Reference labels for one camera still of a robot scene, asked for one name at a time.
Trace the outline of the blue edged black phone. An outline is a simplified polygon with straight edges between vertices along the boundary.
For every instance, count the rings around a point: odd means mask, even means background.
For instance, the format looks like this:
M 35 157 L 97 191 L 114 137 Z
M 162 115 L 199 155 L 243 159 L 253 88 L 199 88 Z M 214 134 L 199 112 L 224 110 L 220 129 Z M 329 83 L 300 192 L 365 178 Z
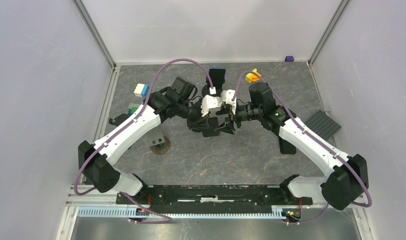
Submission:
M 209 76 L 211 77 L 213 86 L 217 89 L 222 88 L 225 83 L 226 68 L 224 67 L 211 67 L 209 69 Z

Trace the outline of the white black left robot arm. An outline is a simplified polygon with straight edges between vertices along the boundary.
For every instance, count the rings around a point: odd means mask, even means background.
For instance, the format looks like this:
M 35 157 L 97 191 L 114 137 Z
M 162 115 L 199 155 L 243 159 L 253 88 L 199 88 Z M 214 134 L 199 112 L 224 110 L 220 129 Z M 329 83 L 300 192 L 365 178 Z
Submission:
M 180 77 L 171 86 L 158 91 L 153 91 L 153 86 L 149 85 L 143 103 L 113 131 L 93 143 L 81 142 L 78 146 L 79 174 L 92 184 L 90 191 L 116 190 L 128 194 L 136 204 L 143 203 L 148 191 L 142 181 L 116 170 L 115 164 L 135 142 L 166 119 L 181 117 L 195 124 L 208 119 L 210 108 L 205 101 L 216 99 L 221 88 L 210 77 L 206 80 L 206 95 L 199 106 L 191 104 L 196 86 Z

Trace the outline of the grey stand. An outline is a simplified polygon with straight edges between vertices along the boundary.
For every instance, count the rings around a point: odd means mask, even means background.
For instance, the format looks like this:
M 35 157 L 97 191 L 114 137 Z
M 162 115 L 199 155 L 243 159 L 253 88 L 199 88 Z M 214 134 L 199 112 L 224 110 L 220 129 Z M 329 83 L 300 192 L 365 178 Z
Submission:
M 150 150 L 156 155 L 165 154 L 171 146 L 170 140 L 163 134 L 160 126 L 148 132 Z

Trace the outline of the teal edged black phone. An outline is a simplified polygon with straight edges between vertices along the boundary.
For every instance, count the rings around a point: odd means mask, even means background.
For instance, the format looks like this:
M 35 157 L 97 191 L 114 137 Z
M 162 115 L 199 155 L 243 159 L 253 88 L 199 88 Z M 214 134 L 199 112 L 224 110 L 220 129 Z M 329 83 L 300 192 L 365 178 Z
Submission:
M 206 121 L 206 127 L 201 130 L 202 136 L 205 138 L 217 137 L 220 132 L 216 129 L 219 127 L 217 117 L 210 117 Z

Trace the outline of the black round base phone stand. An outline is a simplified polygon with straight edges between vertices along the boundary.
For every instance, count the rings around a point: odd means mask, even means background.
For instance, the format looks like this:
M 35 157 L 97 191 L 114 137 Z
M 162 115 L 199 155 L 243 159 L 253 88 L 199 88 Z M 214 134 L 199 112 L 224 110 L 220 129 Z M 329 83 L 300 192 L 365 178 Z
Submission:
M 206 95 L 210 95 L 210 85 L 206 84 L 204 87 L 201 89 L 201 95 L 204 98 Z

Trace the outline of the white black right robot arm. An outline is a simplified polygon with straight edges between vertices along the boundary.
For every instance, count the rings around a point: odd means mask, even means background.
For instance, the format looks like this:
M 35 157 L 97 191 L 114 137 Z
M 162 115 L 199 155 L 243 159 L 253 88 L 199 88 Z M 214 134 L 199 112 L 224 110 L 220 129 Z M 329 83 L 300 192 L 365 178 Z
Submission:
M 293 176 L 280 189 L 280 199 L 292 204 L 299 198 L 325 200 L 337 210 L 349 205 L 369 207 L 367 162 L 359 154 L 350 156 L 321 138 L 285 104 L 277 104 L 275 94 L 265 82 L 249 87 L 251 101 L 238 104 L 236 92 L 223 90 L 219 105 L 228 110 L 225 123 L 218 130 L 233 134 L 243 121 L 258 120 L 278 137 L 280 152 L 302 152 L 322 171 L 322 177 Z

